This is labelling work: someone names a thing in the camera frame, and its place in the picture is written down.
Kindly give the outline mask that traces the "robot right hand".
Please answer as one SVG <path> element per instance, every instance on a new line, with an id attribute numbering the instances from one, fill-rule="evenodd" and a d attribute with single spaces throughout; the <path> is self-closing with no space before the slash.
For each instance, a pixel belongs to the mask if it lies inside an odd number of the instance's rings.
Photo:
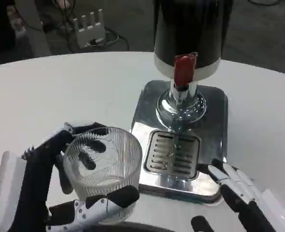
<path id="1" fill-rule="evenodd" d="M 285 193 L 260 191 L 240 169 L 213 160 L 197 169 L 214 180 L 220 193 L 248 232 L 285 232 Z"/>

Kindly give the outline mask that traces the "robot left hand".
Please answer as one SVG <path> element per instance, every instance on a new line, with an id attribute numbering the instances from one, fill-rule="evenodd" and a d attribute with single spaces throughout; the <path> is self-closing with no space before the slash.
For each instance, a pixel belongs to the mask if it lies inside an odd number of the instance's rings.
<path id="1" fill-rule="evenodd" d="M 127 217 L 139 199 L 142 148 L 99 123 L 64 127 L 0 165 L 0 232 L 81 232 Z"/>

